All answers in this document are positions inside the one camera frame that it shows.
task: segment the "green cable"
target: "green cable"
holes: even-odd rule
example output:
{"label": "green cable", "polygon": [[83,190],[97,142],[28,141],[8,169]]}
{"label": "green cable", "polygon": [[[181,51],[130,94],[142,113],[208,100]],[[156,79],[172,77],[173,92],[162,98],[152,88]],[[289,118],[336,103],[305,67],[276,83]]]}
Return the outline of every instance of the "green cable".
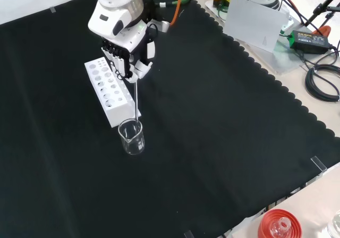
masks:
{"label": "green cable", "polygon": [[[181,0],[181,4],[187,4],[189,0]],[[177,5],[178,1],[172,2],[173,5]]]}

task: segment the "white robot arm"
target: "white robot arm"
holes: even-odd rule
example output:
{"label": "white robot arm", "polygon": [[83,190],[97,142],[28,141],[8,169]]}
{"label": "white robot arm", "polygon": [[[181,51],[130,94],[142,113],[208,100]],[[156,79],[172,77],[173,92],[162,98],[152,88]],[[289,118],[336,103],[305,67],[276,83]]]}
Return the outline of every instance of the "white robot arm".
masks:
{"label": "white robot arm", "polygon": [[155,43],[148,35],[147,23],[153,19],[143,0],[98,0],[88,23],[89,29],[103,37],[102,50],[122,78],[130,83],[142,79],[150,70]]}

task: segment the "wire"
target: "wire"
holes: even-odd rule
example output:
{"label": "wire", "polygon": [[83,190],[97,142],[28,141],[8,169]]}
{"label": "wire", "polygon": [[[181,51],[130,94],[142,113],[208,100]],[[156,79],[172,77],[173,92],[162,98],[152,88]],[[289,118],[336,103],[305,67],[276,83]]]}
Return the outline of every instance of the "wire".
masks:
{"label": "wire", "polygon": [[[181,5],[186,5],[189,4],[192,0],[181,0]],[[178,1],[174,2],[161,2],[161,3],[156,3],[156,7],[172,7],[172,6],[177,6]]]}
{"label": "wire", "polygon": [[218,15],[219,19],[221,19],[222,21],[225,21],[225,19],[223,19],[223,18],[221,17],[221,15],[219,14],[220,11],[221,11],[221,10],[217,10],[217,15]]}
{"label": "wire", "polygon": [[321,34],[321,35],[323,36],[323,34],[322,34],[322,32],[319,30],[319,28],[317,28],[313,23],[311,23],[311,22],[310,22],[304,15],[302,15],[298,10],[295,10],[294,7],[293,7],[291,4],[288,3],[287,0],[283,0],[283,1],[284,1],[290,8],[292,8],[292,9],[298,14],[298,16],[304,18],[307,22],[309,22],[309,23],[310,23],[310,24],[318,31],[319,34]]}
{"label": "wire", "polygon": [[174,23],[176,22],[179,11],[180,11],[180,6],[181,6],[181,0],[178,0],[176,11],[175,11],[175,14],[174,14],[174,18],[172,19],[170,26],[173,26]]}
{"label": "wire", "polygon": [[280,11],[280,10],[281,10],[282,3],[283,3],[283,0],[281,0],[281,4],[280,4],[280,7],[278,8],[278,11]]}
{"label": "wire", "polygon": [[224,10],[223,9],[224,7],[220,4],[217,8],[217,16],[219,17],[219,19],[221,19],[222,21],[225,21],[225,19],[223,19],[221,17],[221,15],[219,14],[220,12],[223,12],[223,13],[228,13],[228,9]]}
{"label": "wire", "polygon": [[[306,78],[305,78],[305,87],[312,96],[314,96],[315,98],[319,100],[328,101],[328,102],[340,101],[340,92],[338,88],[333,83],[331,83],[329,80],[326,80],[325,78],[317,74],[318,71],[328,71],[328,72],[337,73],[338,75],[340,75],[340,67],[334,65],[339,57],[339,45],[340,45],[340,40],[339,40],[337,47],[332,46],[332,49],[334,50],[334,52],[325,55],[324,57],[320,58],[315,63],[307,60],[304,57],[303,53],[302,54],[298,53],[300,59],[304,62],[305,66],[309,69],[307,72]],[[334,54],[335,54],[335,59],[331,64],[319,64],[326,57],[330,55],[334,55]],[[313,64],[313,67],[309,67],[307,63]],[[316,85],[314,81],[314,76],[330,84],[337,92],[337,95],[329,95],[327,93],[322,92]]]}

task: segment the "white table surface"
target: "white table surface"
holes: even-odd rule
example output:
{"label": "white table surface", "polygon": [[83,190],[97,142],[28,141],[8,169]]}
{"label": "white table surface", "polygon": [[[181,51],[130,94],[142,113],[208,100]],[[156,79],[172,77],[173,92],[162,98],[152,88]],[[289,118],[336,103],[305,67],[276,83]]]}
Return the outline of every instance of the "white table surface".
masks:
{"label": "white table surface", "polygon": [[[326,238],[322,230],[340,210],[340,166],[313,182],[300,192],[280,203],[274,209],[292,213],[300,222],[302,237]],[[247,227],[232,234],[233,238],[257,238],[263,215]]]}
{"label": "white table surface", "polygon": [[[205,2],[208,0],[196,1],[211,17],[213,17],[221,26],[223,26],[221,20],[215,16],[213,12],[205,7]],[[287,87],[290,92],[294,93],[295,97],[302,102],[303,106],[308,108],[309,112],[315,114],[318,120],[324,122],[326,128],[331,129],[335,133],[335,136],[340,137],[340,103],[326,103],[319,101],[308,94],[304,87],[306,70],[302,65],[302,62],[291,72],[285,73],[283,75],[275,74],[273,67],[270,67],[265,62],[263,62],[256,54],[254,54],[254,52],[252,52],[251,48],[247,44],[242,42],[240,42],[240,44],[245,48],[245,51],[247,51],[249,55],[255,59],[257,63],[260,63],[261,66],[268,71],[269,74],[274,75],[276,80],[279,80],[283,86]],[[338,76],[326,74],[324,77],[329,79],[338,88],[340,88],[340,79]],[[329,85],[318,78],[316,78],[316,83],[325,92],[333,95],[335,94],[335,91]]]}

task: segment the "black cloth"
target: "black cloth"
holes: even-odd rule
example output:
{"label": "black cloth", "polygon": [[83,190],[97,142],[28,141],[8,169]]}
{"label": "black cloth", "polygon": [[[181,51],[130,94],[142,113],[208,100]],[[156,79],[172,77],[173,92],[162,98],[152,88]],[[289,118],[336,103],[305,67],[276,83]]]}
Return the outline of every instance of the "black cloth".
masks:
{"label": "black cloth", "polygon": [[215,238],[316,176],[311,157],[339,162],[339,138],[195,1],[156,40],[146,149],[127,155],[84,68],[103,56],[95,4],[0,26],[1,236]]}

